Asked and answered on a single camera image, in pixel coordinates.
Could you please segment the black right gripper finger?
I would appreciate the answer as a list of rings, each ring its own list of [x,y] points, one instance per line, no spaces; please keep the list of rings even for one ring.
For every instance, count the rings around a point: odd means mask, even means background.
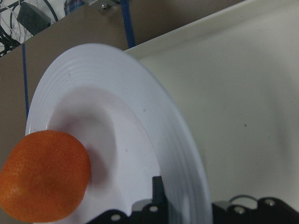
[[[166,204],[164,184],[161,176],[152,177],[152,202],[158,205]]]

